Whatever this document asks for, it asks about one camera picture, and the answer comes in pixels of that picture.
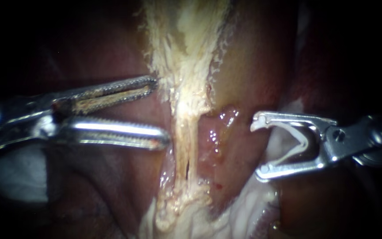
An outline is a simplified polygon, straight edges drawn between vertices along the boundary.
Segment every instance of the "fenestrated grasper jaw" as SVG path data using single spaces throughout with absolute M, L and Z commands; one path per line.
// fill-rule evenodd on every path
M 53 141 L 162 150 L 170 143 L 170 136 L 156 126 L 76 116 L 61 124 Z
M 114 81 L 66 91 L 63 93 L 65 97 L 55 101 L 53 107 L 63 115 L 87 115 L 115 104 L 141 99 L 156 88 L 157 80 L 151 76 Z

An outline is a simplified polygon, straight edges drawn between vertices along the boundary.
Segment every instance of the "moist tissue surface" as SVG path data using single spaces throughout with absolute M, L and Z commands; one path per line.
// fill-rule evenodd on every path
M 211 218 L 210 186 L 197 175 L 198 121 L 213 103 L 209 89 L 218 70 L 213 65 L 222 63 L 219 52 L 226 50 L 222 30 L 230 8 L 228 0 L 144 1 L 141 27 L 149 38 L 144 54 L 160 79 L 163 100 L 170 103 L 176 165 L 174 179 L 162 179 L 141 221 L 139 238 L 244 238 L 263 214 L 256 210 L 264 208 L 259 204 L 275 197 L 271 190 L 259 193 L 252 177 L 236 203 Z M 252 210 L 257 213 L 248 222 Z

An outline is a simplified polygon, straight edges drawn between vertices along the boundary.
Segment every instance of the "serrated grasper jaw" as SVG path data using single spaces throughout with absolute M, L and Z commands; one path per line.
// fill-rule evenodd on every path
M 73 117 L 63 122 L 55 141 L 162 150 L 170 143 L 170 136 L 165 130 L 155 126 Z
M 148 96 L 157 86 L 151 76 L 142 76 L 65 92 L 53 104 L 63 115 L 87 115 L 94 111 Z

